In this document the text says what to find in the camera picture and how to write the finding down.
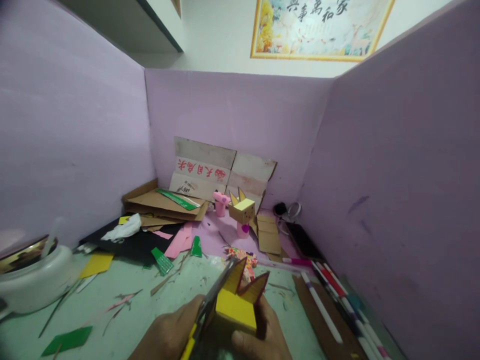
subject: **yellow paper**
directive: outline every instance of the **yellow paper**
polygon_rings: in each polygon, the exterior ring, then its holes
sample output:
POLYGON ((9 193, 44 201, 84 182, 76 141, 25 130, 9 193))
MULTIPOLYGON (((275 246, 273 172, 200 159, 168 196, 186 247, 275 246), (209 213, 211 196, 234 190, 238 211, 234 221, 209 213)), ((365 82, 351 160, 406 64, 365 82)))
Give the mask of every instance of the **yellow paper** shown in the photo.
POLYGON ((80 279, 107 271, 113 258, 113 254, 94 253, 81 272, 80 279))
POLYGON ((118 225, 125 224, 130 219, 130 216, 122 216, 118 219, 118 225))

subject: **green paper scrap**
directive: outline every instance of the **green paper scrap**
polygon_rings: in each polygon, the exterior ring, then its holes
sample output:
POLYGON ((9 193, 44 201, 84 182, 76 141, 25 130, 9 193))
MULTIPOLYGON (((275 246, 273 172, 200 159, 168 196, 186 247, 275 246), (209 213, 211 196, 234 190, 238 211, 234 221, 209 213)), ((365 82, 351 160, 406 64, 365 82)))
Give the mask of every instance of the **green paper scrap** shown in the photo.
POLYGON ((193 239, 193 245, 191 246, 190 255, 198 258, 202 257, 202 246, 200 245, 200 236, 195 236, 193 239))
POLYGON ((50 344, 43 351, 41 356, 47 356, 55 354, 60 347, 60 353, 65 350, 78 348, 87 342, 87 339, 92 331, 93 326, 81 327, 72 332, 67 332, 61 335, 57 335, 53 338, 50 344))
POLYGON ((178 205, 180 205, 182 208, 187 209, 188 211, 196 209, 196 208, 199 207, 198 205, 194 205, 191 202, 188 202, 187 200, 184 200, 184 199, 176 196, 175 194, 171 193, 170 191, 163 190, 163 189, 157 189, 156 191, 158 193, 166 196, 170 200, 176 202, 178 205))
POLYGON ((162 276, 167 275, 167 273, 174 268, 172 262, 158 248, 155 247, 151 253, 153 254, 153 257, 160 268, 160 274, 162 276))

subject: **green ruler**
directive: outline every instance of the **green ruler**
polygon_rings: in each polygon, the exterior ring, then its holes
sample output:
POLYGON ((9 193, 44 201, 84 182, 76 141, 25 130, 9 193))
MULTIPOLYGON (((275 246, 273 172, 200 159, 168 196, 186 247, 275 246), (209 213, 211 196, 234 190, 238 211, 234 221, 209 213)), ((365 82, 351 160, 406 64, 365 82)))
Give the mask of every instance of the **green ruler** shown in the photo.
POLYGON ((187 209, 188 211, 196 209, 199 207, 199 205, 194 205, 191 202, 188 202, 185 199, 182 199, 181 197, 178 197, 177 195, 171 193, 170 191, 163 190, 163 189, 157 189, 157 193, 160 193, 162 195, 165 195, 167 198, 170 200, 176 202, 178 205, 180 205, 182 208, 187 209))
POLYGON ((160 268, 160 274, 162 276, 167 275, 167 273, 174 268, 172 262, 158 248, 155 247, 151 253, 153 254, 153 257, 160 268))

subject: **pink figure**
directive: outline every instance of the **pink figure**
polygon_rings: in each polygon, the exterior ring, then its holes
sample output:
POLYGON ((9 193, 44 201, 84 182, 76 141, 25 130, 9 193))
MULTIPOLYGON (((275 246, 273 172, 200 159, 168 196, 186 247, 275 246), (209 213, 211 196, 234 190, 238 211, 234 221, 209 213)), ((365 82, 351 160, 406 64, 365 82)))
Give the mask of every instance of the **pink figure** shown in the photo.
POLYGON ((236 234, 240 239, 246 239, 249 237, 249 232, 250 232, 250 225, 245 224, 242 225, 241 223, 237 222, 236 223, 236 234))
POLYGON ((231 202, 232 200, 225 194, 215 191, 213 193, 213 198, 215 199, 215 212, 219 218, 223 218, 225 216, 225 207, 231 202))

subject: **lavender partition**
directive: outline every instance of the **lavender partition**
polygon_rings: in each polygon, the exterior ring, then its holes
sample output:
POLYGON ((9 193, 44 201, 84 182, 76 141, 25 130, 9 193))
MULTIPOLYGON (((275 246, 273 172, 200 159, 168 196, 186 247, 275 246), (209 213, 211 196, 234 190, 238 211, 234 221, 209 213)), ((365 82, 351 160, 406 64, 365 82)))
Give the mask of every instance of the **lavender partition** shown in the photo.
POLYGON ((144 69, 47 0, 0 4, 0 248, 73 246, 154 178, 144 69))
POLYGON ((299 196, 413 360, 480 351, 479 15, 461 3, 337 80, 299 196))
POLYGON ((277 160, 262 203, 297 199, 332 79, 145 69, 159 183, 175 169, 174 136, 277 160))

